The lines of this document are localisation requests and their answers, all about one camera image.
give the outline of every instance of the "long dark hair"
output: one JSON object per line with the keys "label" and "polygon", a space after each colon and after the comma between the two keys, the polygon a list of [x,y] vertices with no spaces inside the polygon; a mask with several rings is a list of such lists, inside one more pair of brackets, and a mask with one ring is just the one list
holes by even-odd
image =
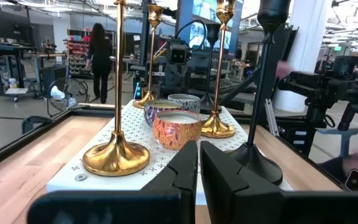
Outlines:
{"label": "long dark hair", "polygon": [[105,36],[106,36],[106,32],[104,31],[102,24],[98,22],[95,23],[92,29],[91,40],[94,43],[95,50],[97,52],[99,52],[102,49],[106,49],[108,47],[107,41],[104,39]]}

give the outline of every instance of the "woman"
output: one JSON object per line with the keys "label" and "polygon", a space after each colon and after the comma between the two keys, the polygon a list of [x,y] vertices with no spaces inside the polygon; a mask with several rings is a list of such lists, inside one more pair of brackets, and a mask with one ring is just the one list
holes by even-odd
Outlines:
{"label": "woman", "polygon": [[[103,104],[106,103],[107,99],[107,79],[111,70],[111,55],[112,45],[110,40],[106,37],[102,24],[95,23],[86,56],[86,69],[91,69],[92,60],[93,92],[95,97],[100,98],[100,102]],[[102,79],[102,86],[99,90],[100,79]]]}

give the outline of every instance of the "black candle holder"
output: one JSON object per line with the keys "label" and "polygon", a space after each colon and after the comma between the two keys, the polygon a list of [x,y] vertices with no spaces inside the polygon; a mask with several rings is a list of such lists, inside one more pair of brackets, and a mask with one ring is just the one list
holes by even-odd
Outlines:
{"label": "black candle holder", "polygon": [[258,147],[254,144],[255,132],[258,122],[262,93],[264,89],[264,78],[269,58],[270,45],[274,44],[273,35],[277,28],[288,18],[290,0],[261,0],[258,12],[258,22],[264,28],[265,37],[262,65],[260,67],[260,80],[252,109],[252,118],[249,126],[248,140],[238,149],[228,151],[237,162],[250,169],[252,172],[263,177],[267,181],[279,185],[283,180],[283,171],[274,161],[264,157]]}
{"label": "black candle holder", "polygon": [[[219,39],[219,28],[221,27],[220,24],[206,24],[207,29],[207,36],[206,39],[209,42],[209,62],[208,62],[208,73],[206,76],[206,90],[205,94],[200,100],[201,103],[201,110],[200,113],[203,114],[210,114],[214,108],[214,101],[209,96],[209,84],[211,81],[211,67],[212,67],[212,53],[214,50],[214,44]],[[220,112],[222,108],[218,105],[218,111]]]}

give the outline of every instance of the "screen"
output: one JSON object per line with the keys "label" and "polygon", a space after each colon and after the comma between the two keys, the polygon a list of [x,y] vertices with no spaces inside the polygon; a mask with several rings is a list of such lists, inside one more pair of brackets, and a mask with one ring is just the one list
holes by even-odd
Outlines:
{"label": "screen", "polygon": [[[204,26],[198,22],[191,25],[189,46],[193,49],[201,45],[204,38]],[[205,39],[202,49],[208,49],[209,42]]]}
{"label": "screen", "polygon": [[0,38],[10,38],[32,43],[30,19],[0,11]]}
{"label": "screen", "polygon": [[[200,16],[202,18],[221,23],[216,16],[216,8],[218,7],[217,0],[194,0],[193,1],[193,15]],[[231,19],[227,25],[233,26],[233,20]]]}
{"label": "screen", "polygon": [[[224,40],[223,54],[225,58],[231,58],[236,55],[242,4],[242,0],[236,0],[234,16],[228,24]],[[203,21],[205,24],[220,24],[220,21],[216,16],[217,6],[217,0],[182,1],[178,8],[178,10],[180,10],[180,17],[177,18],[178,27],[182,28],[185,24],[197,19]],[[186,41],[192,49],[196,49],[202,44],[204,27],[199,23],[193,23],[181,30],[178,36],[181,40]],[[219,45],[220,40],[213,46],[215,53],[219,51]],[[197,51],[197,53],[207,56],[209,54],[209,48],[209,43],[206,40],[201,50]]]}

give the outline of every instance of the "person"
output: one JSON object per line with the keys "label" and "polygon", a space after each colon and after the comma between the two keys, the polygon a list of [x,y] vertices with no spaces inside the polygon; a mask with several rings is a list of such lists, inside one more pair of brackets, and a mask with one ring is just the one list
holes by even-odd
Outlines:
{"label": "person", "polygon": [[96,98],[100,98],[102,104],[107,99],[107,82],[111,71],[110,56],[112,55],[112,44],[102,24],[95,23],[92,29],[89,49],[86,55],[86,69],[93,72],[93,92]]}
{"label": "person", "polygon": [[236,59],[241,60],[241,57],[242,57],[241,45],[238,45],[237,52],[236,52]]}
{"label": "person", "polygon": [[[278,62],[276,77],[279,80],[288,76],[293,69],[286,62]],[[352,169],[358,169],[358,151],[347,157],[337,157],[320,164],[320,166],[333,175],[337,180],[344,183]]]}

